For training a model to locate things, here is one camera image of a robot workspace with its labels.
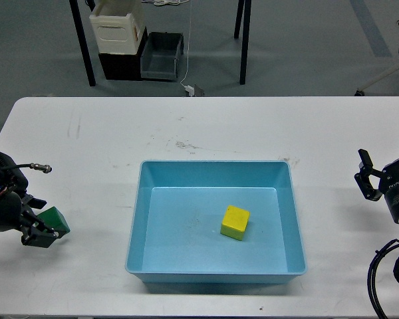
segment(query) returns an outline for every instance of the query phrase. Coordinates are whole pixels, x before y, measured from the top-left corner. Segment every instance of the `connector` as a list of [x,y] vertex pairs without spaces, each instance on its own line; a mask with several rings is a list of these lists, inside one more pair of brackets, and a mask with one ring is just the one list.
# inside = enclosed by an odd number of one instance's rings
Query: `connector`
[[184,85],[184,87],[186,91],[186,96],[189,97],[195,96],[197,98],[204,96],[204,90],[196,84],[194,85],[194,87],[190,85]]

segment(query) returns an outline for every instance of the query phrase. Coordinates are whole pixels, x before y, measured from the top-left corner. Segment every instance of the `green block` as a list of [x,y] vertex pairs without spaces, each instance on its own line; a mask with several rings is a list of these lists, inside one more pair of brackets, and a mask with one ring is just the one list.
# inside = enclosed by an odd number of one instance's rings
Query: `green block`
[[61,238],[63,235],[70,232],[64,215],[62,215],[55,206],[39,213],[37,217],[42,219],[47,226],[52,227],[56,232],[58,232],[58,238]]

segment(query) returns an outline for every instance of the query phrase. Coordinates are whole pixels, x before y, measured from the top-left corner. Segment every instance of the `table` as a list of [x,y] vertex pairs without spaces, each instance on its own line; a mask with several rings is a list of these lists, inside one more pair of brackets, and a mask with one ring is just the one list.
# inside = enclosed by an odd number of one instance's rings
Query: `table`
[[[86,69],[88,83],[90,86],[95,86],[96,79],[94,78],[92,61],[90,59],[90,54],[88,52],[88,46],[81,21],[80,9],[78,8],[78,2],[77,0],[70,0],[69,2],[78,37],[78,43],[81,49],[84,67]],[[95,6],[94,0],[86,0],[86,4],[89,6],[90,10],[93,11]],[[251,0],[238,0],[237,16],[235,20],[235,31],[233,33],[233,38],[234,39],[239,38],[241,21],[243,20],[243,40],[242,40],[241,67],[240,67],[241,70],[239,71],[240,85],[245,84],[245,78],[247,76],[247,56],[248,56],[248,42],[249,42],[249,30],[250,30],[250,15],[251,15]]]
[[[399,97],[24,98],[0,151],[28,193],[57,206],[71,232],[48,249],[0,233],[0,314],[48,316],[375,317],[366,290],[374,251],[399,238],[384,200],[355,181],[357,150],[376,168],[399,158]],[[308,271],[289,284],[144,284],[124,269],[144,160],[286,160]],[[377,291],[399,317],[398,254]]]

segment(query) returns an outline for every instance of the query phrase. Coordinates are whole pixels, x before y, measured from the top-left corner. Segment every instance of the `black metal leg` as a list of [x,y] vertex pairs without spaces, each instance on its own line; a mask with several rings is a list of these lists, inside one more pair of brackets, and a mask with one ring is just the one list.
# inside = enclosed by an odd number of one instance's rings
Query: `black metal leg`
[[72,17],[74,19],[75,29],[77,31],[78,42],[80,43],[81,54],[84,61],[84,66],[86,68],[88,83],[90,86],[95,86],[96,81],[94,79],[92,61],[90,60],[90,55],[88,53],[86,36],[84,35],[84,29],[82,28],[80,9],[78,8],[77,0],[69,0],[69,4],[71,6]]
[[90,11],[93,11],[94,9],[94,0],[86,0],[87,1],[87,5],[90,8]]
[[241,50],[241,74],[239,75],[240,85],[245,84],[245,75],[247,73],[248,40],[250,32],[251,0],[245,0],[244,24],[242,32],[242,50]]
[[239,30],[241,29],[241,20],[242,20],[243,11],[244,11],[244,0],[238,0],[237,20],[235,22],[235,32],[233,33],[233,37],[235,39],[239,38]]

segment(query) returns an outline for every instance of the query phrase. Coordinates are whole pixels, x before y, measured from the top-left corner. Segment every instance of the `yellow cube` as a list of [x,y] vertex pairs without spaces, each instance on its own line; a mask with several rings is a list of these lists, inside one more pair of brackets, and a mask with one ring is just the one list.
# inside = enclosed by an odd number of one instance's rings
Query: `yellow cube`
[[221,222],[220,233],[242,241],[249,217],[249,211],[229,205]]

